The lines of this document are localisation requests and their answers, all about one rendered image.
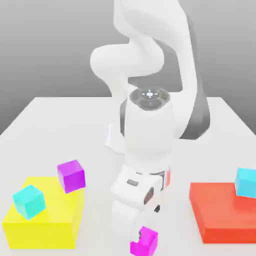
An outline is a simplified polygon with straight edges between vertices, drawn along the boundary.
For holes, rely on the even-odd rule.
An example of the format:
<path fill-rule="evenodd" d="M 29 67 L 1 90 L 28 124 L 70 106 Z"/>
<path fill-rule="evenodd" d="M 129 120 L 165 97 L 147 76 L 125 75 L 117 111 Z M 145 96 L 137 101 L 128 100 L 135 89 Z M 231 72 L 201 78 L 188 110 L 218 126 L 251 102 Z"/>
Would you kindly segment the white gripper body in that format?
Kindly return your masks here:
<path fill-rule="evenodd" d="M 144 216 L 139 209 L 114 200 L 111 208 L 111 224 L 118 238 L 137 242 L 144 224 Z"/>

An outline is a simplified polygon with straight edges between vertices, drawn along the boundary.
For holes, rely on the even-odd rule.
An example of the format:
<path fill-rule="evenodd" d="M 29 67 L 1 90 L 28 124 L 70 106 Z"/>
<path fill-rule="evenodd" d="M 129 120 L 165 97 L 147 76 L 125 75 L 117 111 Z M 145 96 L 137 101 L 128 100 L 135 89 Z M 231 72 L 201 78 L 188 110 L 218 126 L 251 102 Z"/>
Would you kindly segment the small magenta cube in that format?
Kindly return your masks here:
<path fill-rule="evenodd" d="M 130 253 L 134 256 L 153 256 L 158 246 L 158 232 L 143 226 L 138 242 L 130 242 Z"/>

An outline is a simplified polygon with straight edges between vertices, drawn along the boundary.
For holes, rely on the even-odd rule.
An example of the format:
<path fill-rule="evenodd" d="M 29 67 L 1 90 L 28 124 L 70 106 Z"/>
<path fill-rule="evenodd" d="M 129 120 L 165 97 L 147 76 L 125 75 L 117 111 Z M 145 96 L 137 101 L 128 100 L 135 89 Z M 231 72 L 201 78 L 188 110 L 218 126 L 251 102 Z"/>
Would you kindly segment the large yellow box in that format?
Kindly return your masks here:
<path fill-rule="evenodd" d="M 74 249 L 85 205 L 84 189 L 65 193 L 57 177 L 27 177 L 23 187 L 43 192 L 46 208 L 30 220 L 12 205 L 2 221 L 10 249 Z"/>

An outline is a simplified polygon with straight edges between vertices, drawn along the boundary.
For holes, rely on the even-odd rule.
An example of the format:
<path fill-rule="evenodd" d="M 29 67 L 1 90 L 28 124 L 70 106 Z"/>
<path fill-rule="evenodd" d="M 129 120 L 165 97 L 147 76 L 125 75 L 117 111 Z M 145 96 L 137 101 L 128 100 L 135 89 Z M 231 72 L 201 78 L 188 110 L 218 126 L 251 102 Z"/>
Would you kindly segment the small purple cube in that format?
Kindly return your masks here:
<path fill-rule="evenodd" d="M 85 171 L 77 160 L 57 165 L 57 174 L 66 194 L 86 187 Z"/>

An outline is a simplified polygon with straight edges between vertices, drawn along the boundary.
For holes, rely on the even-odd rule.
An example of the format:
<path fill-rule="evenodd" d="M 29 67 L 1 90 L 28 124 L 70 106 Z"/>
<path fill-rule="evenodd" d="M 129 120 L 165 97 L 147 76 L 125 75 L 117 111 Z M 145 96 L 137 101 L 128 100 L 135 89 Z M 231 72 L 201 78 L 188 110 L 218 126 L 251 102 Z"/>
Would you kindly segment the large red box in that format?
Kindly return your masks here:
<path fill-rule="evenodd" d="M 205 244 L 256 244 L 256 198 L 231 182 L 192 182 L 189 200 Z"/>

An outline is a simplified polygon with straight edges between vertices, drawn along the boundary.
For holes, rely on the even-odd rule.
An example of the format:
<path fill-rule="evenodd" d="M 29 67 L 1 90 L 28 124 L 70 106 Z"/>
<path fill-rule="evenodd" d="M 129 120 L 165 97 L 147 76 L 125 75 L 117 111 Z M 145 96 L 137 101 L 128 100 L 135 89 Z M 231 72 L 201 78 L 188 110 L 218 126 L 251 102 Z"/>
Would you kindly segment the small light blue cube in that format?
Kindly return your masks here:
<path fill-rule="evenodd" d="M 256 169 L 238 168 L 234 186 L 237 196 L 256 199 Z"/>

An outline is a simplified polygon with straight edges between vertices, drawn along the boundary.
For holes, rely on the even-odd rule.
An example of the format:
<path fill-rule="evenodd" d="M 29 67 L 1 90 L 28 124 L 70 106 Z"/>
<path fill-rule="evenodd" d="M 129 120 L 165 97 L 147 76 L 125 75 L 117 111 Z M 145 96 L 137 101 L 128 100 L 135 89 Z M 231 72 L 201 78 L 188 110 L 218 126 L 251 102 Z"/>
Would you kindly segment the small turquoise cube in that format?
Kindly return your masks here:
<path fill-rule="evenodd" d="M 12 195 L 16 211 L 26 220 L 30 220 L 46 209 L 44 193 L 29 184 Z"/>

